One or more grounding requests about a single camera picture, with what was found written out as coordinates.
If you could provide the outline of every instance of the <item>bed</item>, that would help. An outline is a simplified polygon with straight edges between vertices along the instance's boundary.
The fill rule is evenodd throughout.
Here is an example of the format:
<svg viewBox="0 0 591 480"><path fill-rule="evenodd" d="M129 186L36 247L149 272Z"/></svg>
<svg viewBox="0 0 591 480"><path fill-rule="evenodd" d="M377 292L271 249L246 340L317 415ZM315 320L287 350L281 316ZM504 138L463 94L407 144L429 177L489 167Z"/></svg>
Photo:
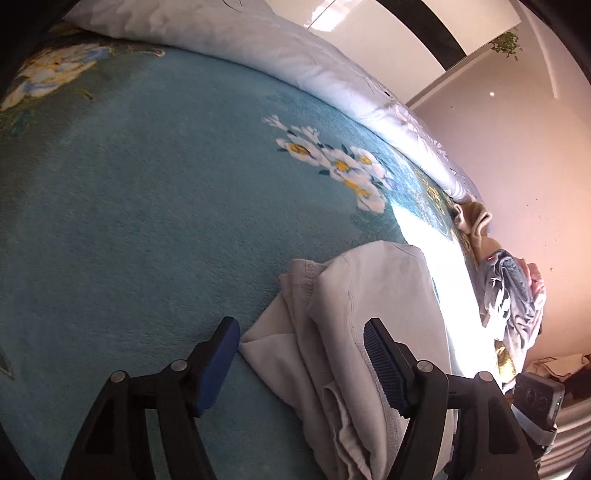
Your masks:
<svg viewBox="0 0 591 480"><path fill-rule="evenodd" d="M245 41L229 43L241 61L219 42L200 53L180 37L147 43L157 39L107 31L113 22L80 7L70 22L111 36L56 25L0 106L0 345L14 376L0 375L0 420L36 478L59 478L112 371L156 371L225 315L247 329L293 258L325 262L377 240L420 247L451 371L494 370L475 260L450 216L469 180L387 90L377 109L360 100L356 70L337 95L344 70L321 89L310 55L314 79L282 78ZM203 22L222 18L211 9ZM123 36L136 40L112 38ZM295 414L240 357L199 427L220 479L323 477ZM154 455L163 475L158 445Z"/></svg>

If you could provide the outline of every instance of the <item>pink fabric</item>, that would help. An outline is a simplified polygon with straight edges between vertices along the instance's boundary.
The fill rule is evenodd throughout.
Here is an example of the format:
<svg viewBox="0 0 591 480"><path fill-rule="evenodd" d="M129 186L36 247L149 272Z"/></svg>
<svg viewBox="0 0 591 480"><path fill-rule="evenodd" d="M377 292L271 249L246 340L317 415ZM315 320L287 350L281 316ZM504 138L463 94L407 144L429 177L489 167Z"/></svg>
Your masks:
<svg viewBox="0 0 591 480"><path fill-rule="evenodd" d="M534 345L535 339L538 337L540 332L540 325L542 324L542 315L544 314L544 305L546 303L546 287L544 285L544 279L540 273L540 269L535 263L529 263L526 265L531 276L531 295L534 298L535 305L535 316L534 316L534 330L530 338L530 342L527 348L531 348Z"/></svg>
<svg viewBox="0 0 591 480"><path fill-rule="evenodd" d="M525 258L517 258L517 257L513 257L515 258L516 262L519 264L519 266L521 267L521 269L523 270L523 273L525 274L525 278L527 278L527 286L529 288L531 288L531 273L530 273L530 268L528 266L528 264L525 262Z"/></svg>

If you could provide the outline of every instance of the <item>floral pattern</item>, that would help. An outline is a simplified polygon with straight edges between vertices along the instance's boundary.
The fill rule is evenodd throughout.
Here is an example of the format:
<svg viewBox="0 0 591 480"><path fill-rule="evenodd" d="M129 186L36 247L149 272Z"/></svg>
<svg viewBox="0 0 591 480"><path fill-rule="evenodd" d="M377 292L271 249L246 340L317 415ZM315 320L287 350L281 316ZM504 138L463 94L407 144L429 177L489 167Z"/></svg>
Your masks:
<svg viewBox="0 0 591 480"><path fill-rule="evenodd" d="M315 167L320 174L350 188L357 199L357 207L368 212L383 213L387 199L384 191L396 187L394 176L372 153L358 147L334 148L320 141L320 133L313 127L288 128L276 115L263 119L267 125L285 132L277 138L281 151Z"/></svg>
<svg viewBox="0 0 591 480"><path fill-rule="evenodd" d="M27 96L39 98L57 90L105 58L110 51L109 47L96 43L42 50L22 66L18 77L24 80L4 99L0 111L17 105Z"/></svg>
<svg viewBox="0 0 591 480"><path fill-rule="evenodd" d="M435 205L435 208L437 209L437 211L439 213L441 213L442 215L445 215L447 209L444 205L444 200L441 198L441 195L439 195L439 192L437 191L437 189L429 183L429 181L427 180L427 177L425 176L425 174L423 173L422 170L420 170L419 168L415 168L414 172L417 175L417 178L421 181L421 183L423 185L425 185L427 195L429 196L429 198L431 199L431 201Z"/></svg>

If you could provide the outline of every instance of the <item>hanging plant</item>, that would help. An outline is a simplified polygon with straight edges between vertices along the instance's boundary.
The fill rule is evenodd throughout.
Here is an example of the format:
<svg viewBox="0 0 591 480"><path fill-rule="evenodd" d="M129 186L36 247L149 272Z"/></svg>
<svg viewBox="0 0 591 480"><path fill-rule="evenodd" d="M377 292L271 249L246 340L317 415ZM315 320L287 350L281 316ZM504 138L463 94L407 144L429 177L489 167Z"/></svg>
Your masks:
<svg viewBox="0 0 591 480"><path fill-rule="evenodd" d="M489 43L492 45L492 49L495 52L505 53L507 58L513 55L517 60L517 49L523 51L523 48L521 48L517 42L518 40L519 37L513 32L505 32L494 40L491 40Z"/></svg>

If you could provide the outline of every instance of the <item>phone camera lens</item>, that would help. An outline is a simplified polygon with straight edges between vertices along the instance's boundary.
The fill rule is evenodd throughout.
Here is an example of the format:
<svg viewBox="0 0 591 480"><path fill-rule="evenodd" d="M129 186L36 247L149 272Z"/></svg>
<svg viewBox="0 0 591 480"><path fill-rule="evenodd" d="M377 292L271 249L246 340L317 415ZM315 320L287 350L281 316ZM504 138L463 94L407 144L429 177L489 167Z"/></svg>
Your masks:
<svg viewBox="0 0 591 480"><path fill-rule="evenodd" d="M527 402L528 405L533 405L535 403L535 391L528 390L525 393L525 401Z"/></svg>
<svg viewBox="0 0 591 480"><path fill-rule="evenodd" d="M548 399L546 397L541 397L538 400L538 409L545 410L546 408L548 408Z"/></svg>

